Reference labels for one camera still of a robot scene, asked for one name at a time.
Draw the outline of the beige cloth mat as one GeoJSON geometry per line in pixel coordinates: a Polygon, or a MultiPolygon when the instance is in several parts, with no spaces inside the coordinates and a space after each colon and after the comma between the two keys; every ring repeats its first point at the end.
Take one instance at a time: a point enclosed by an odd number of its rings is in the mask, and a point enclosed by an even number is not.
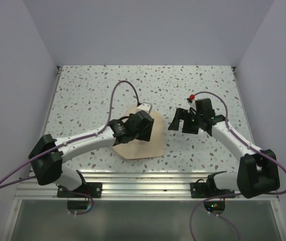
{"type": "Polygon", "coordinates": [[[131,105],[127,110],[122,122],[129,130],[152,127],[151,139],[149,142],[133,140],[127,144],[113,146],[113,150],[126,160],[156,158],[164,155],[164,131],[162,116],[151,111],[150,114],[139,111],[135,112],[136,106],[131,105]]]}

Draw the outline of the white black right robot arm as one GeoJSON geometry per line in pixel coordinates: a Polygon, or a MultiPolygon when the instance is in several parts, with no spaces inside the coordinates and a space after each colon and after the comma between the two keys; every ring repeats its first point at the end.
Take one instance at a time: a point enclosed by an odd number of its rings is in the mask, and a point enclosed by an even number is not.
{"type": "Polygon", "coordinates": [[[232,128],[225,116],[217,115],[209,98],[189,98],[189,109],[177,108],[173,121],[168,127],[177,131],[182,126],[185,134],[197,135],[204,131],[215,138],[235,157],[237,172],[221,171],[190,184],[193,198],[217,197],[240,192],[245,198],[276,191],[280,187],[277,164],[272,162],[275,153],[252,145],[232,128]]]}

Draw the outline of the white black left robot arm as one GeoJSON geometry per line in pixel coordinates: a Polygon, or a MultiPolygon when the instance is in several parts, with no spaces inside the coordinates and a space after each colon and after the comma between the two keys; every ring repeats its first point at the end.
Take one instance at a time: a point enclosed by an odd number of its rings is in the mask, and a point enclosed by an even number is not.
{"type": "Polygon", "coordinates": [[[154,119],[143,110],[120,119],[112,119],[101,129],[79,135],[53,138],[43,135],[29,154],[31,166],[40,186],[55,183],[67,188],[75,197],[86,192],[86,184],[79,171],[64,163],[94,149],[127,144],[133,140],[151,139],[154,119]]]}

